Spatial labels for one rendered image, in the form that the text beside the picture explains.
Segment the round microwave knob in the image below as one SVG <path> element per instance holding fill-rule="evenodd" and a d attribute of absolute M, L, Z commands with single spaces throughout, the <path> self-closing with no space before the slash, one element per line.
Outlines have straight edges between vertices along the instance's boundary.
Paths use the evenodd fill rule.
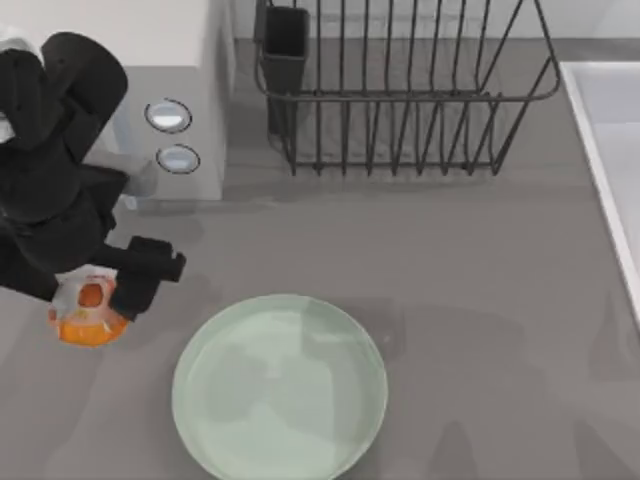
<path fill-rule="evenodd" d="M 155 130 L 167 134 L 183 132 L 192 123 L 189 108 L 178 100 L 170 98 L 148 104 L 144 109 L 144 117 Z"/>
<path fill-rule="evenodd" d="M 191 174 L 199 168 L 201 163 L 198 153 L 184 144 L 158 149 L 155 159 L 160 168 L 175 175 Z"/>

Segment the pale green plate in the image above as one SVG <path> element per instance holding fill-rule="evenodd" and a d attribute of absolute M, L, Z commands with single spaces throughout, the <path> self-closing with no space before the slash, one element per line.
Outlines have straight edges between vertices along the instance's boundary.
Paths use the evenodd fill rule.
<path fill-rule="evenodd" d="M 375 442 L 388 402 L 369 333 L 297 294 L 249 298 L 207 320 L 171 392 L 185 450 L 216 480 L 337 480 Z"/>

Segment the pale microwave oven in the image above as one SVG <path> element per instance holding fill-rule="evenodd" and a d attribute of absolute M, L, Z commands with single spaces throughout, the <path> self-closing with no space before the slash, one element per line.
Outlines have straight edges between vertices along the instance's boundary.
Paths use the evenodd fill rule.
<path fill-rule="evenodd" d="M 0 0 L 4 26 L 36 46 L 56 32 L 80 33 L 124 66 L 127 94 L 89 163 L 112 161 L 136 175 L 139 197 L 221 199 L 236 67 L 229 0 Z M 145 107 L 165 98 L 189 108 L 188 129 L 167 134 L 146 121 Z M 198 153 L 196 171 L 175 175 L 159 167 L 157 150 L 175 144 Z"/>

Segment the dark grey utensil holder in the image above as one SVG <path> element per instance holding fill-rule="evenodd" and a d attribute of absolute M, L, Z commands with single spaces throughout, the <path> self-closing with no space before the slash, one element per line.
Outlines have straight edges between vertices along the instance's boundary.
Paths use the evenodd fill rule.
<path fill-rule="evenodd" d="M 268 131 L 283 145 L 295 133 L 297 96 L 308 58 L 309 12 L 297 6 L 256 1 L 254 40 L 267 99 Z"/>

